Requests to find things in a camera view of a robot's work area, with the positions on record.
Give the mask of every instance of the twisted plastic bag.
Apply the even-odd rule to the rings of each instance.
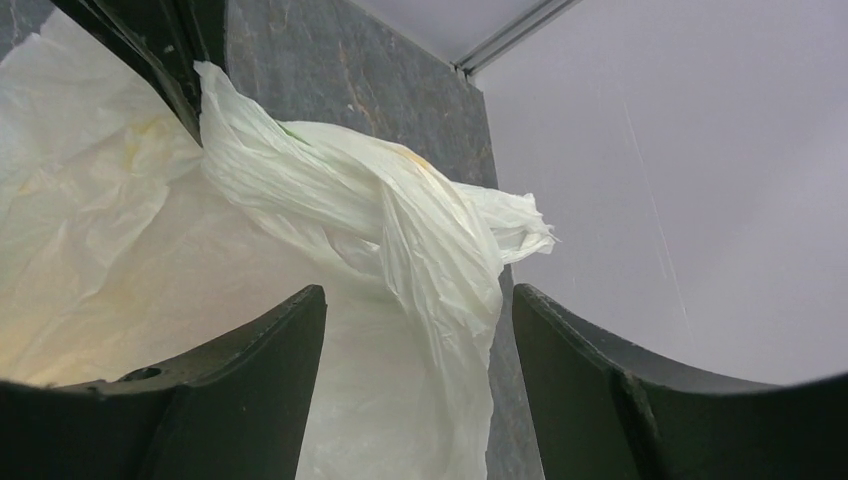
[[[554,241],[532,196],[196,68],[203,149],[60,13],[0,64],[0,376],[112,380],[317,283],[298,478],[484,479],[498,275]]]

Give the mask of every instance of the trash bag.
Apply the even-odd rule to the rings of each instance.
[[[554,243],[533,197],[196,69],[202,149],[61,13],[0,63],[0,377],[114,380],[317,283],[298,478],[484,479],[498,275]]]

